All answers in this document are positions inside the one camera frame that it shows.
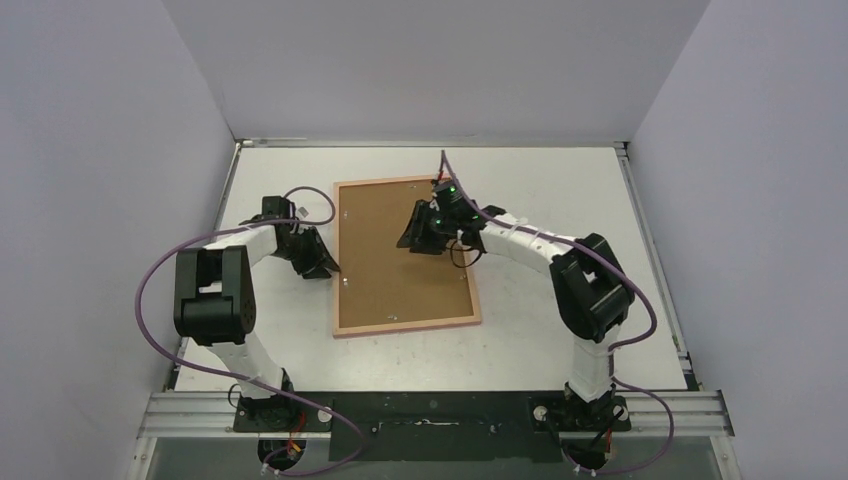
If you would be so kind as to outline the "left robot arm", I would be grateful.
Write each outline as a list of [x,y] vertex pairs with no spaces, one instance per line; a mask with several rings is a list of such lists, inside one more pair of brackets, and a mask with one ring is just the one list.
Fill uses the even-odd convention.
[[265,196],[258,214],[199,248],[176,255],[177,333],[219,358],[240,388],[238,414],[270,430],[288,430],[302,417],[292,381],[255,332],[258,318],[251,269],[267,257],[291,263],[305,280],[324,280],[340,267],[317,228],[288,195]]

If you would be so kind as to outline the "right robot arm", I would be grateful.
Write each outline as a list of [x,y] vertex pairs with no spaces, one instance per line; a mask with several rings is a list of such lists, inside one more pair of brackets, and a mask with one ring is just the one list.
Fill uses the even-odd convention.
[[564,385],[566,423],[577,431],[629,430],[609,348],[635,295],[610,272],[618,261],[604,237],[538,230],[500,207],[477,207],[448,180],[433,185],[430,199],[415,203],[397,246],[426,255],[449,250],[498,255],[548,277],[560,318],[573,336],[572,369]]

